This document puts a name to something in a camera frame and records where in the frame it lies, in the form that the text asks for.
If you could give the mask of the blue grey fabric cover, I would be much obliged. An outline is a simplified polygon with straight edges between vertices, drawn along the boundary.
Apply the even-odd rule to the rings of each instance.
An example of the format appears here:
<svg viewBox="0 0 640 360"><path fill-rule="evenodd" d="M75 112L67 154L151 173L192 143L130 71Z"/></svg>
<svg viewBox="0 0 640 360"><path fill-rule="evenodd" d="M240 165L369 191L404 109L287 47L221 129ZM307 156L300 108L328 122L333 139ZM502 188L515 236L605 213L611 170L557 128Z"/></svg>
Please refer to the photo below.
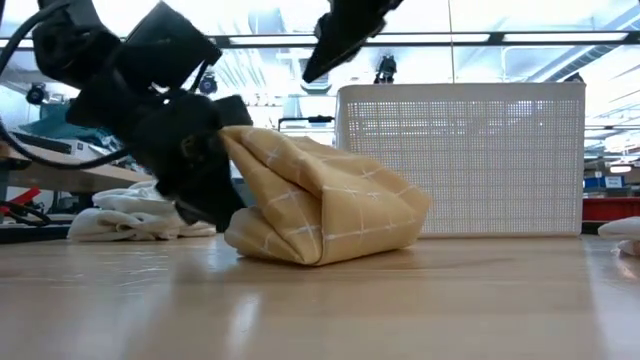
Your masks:
<svg viewBox="0 0 640 360"><path fill-rule="evenodd" d="M123 148L122 143L103 128L68 123L66 113L69 107L69 103L43 104L39 110L40 118L26 125L20 125L19 128L32 135L51 139L80 140L111 152Z"/></svg>

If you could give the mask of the white striped towel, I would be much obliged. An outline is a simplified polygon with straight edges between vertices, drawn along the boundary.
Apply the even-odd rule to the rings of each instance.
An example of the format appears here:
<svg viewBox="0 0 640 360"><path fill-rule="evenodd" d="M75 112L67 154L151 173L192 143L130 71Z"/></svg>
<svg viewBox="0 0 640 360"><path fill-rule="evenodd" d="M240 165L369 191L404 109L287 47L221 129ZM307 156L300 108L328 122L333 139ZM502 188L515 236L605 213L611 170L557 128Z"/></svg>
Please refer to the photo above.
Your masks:
<svg viewBox="0 0 640 360"><path fill-rule="evenodd" d="M640 257L640 216L606 223L598 228L598 235L617 241L617 248L622 254Z"/></svg>

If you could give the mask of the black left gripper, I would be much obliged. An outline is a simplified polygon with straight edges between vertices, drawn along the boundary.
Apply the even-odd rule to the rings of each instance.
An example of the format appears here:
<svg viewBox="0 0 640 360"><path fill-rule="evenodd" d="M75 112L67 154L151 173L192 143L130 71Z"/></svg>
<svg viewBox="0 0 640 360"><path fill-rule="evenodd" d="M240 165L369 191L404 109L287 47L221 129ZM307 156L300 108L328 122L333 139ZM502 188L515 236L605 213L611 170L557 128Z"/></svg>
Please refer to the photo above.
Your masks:
<svg viewBox="0 0 640 360"><path fill-rule="evenodd" d="M119 139L156 177L160 194L175 199L187 224L205 222L224 233L245 208L216 139L221 127L253 125L240 95L212 101L183 89L162 93L137 75L107 68L82 88L66 120Z"/></svg>

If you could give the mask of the silver ventilation duct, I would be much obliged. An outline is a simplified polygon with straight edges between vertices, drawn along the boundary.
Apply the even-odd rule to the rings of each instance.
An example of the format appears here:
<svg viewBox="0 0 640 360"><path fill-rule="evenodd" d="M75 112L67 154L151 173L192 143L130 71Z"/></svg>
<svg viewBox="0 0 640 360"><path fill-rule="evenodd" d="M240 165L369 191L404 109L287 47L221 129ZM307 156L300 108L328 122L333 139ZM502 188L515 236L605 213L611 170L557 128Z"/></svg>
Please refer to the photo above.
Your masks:
<svg viewBox="0 0 640 360"><path fill-rule="evenodd" d="M330 73L323 74L313 82L307 82L303 79L311 54L311 49L296 48L291 50L292 68L296 81L302 91L307 95L327 95L335 83Z"/></svg>

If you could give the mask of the wooden workbench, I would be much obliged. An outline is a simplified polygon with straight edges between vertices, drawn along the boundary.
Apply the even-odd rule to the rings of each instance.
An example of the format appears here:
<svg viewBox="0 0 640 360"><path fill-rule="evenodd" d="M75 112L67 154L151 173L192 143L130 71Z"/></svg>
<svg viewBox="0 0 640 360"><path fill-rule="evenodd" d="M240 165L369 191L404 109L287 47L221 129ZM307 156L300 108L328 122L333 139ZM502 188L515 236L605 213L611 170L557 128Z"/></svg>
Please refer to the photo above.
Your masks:
<svg viewBox="0 0 640 360"><path fill-rule="evenodd" d="M114 188L127 188L132 184L151 180L150 175L113 165L70 171L31 163L24 170L10 171L7 184L66 192L100 192Z"/></svg>

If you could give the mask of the orange towel with white grid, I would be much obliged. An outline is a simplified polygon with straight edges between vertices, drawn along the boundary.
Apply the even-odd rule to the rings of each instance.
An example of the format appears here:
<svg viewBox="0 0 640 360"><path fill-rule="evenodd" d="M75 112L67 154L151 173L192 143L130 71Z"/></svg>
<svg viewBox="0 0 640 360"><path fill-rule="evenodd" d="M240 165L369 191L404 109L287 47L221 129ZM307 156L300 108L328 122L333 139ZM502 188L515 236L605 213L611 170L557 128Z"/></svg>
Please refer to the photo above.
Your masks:
<svg viewBox="0 0 640 360"><path fill-rule="evenodd" d="M219 135L254 198L224 232L239 254L322 266L418 239L430 197L379 162L268 129Z"/></svg>

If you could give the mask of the shelf with blue boxes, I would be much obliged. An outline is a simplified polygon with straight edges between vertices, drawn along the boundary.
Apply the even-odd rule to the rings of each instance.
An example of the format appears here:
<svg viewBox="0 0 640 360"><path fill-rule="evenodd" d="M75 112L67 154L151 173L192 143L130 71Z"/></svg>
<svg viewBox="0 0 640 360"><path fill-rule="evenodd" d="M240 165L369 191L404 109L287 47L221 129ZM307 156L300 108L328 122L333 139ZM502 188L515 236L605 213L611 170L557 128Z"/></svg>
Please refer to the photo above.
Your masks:
<svg viewBox="0 0 640 360"><path fill-rule="evenodd" d="M640 198L640 171L626 173L588 171L583 179L584 198Z"/></svg>

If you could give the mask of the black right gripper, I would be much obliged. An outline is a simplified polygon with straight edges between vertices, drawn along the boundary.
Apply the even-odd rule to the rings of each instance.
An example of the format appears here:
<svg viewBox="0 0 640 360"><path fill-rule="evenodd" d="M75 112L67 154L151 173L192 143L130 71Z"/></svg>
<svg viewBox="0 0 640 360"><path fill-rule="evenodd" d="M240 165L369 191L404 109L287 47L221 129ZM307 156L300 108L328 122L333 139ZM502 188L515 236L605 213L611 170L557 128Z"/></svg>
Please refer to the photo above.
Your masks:
<svg viewBox="0 0 640 360"><path fill-rule="evenodd" d="M309 58L302 79L311 83L353 57L370 37L379 34L386 15L403 0L327 0L329 11L316 22L314 36L320 38Z"/></svg>

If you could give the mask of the white terry towel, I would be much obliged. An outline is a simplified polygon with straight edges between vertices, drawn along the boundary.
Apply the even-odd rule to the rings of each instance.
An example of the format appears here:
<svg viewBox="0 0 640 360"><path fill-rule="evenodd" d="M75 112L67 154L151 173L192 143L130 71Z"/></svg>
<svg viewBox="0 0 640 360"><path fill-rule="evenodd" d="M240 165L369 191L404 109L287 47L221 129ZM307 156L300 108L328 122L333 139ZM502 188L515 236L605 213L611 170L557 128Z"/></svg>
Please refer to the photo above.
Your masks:
<svg viewBox="0 0 640 360"><path fill-rule="evenodd" d="M75 242L163 241L217 233L207 223L187 224L155 185L155 181L145 181L95 193L91 198L94 206L75 216L67 238Z"/></svg>

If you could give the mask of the white perforated plastic basket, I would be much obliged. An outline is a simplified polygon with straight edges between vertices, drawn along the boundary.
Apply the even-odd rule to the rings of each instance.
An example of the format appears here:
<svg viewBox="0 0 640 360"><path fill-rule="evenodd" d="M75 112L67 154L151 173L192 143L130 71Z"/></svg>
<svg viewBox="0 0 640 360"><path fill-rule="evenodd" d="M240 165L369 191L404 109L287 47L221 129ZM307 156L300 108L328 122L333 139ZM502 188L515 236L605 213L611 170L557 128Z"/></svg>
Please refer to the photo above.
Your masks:
<svg viewBox="0 0 640 360"><path fill-rule="evenodd" d="M430 195L426 237L576 237L585 95L579 82L350 85L336 144Z"/></svg>

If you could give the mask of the red black tool case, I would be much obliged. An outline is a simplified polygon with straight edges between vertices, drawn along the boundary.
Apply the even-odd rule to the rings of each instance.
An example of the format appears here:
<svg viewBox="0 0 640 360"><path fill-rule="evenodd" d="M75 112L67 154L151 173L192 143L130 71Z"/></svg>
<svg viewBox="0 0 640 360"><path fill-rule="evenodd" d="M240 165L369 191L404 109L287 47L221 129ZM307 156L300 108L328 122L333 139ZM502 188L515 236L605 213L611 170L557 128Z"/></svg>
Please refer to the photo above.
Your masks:
<svg viewBox="0 0 640 360"><path fill-rule="evenodd" d="M640 216L640 197L583 200L583 221L610 222L634 216Z"/></svg>

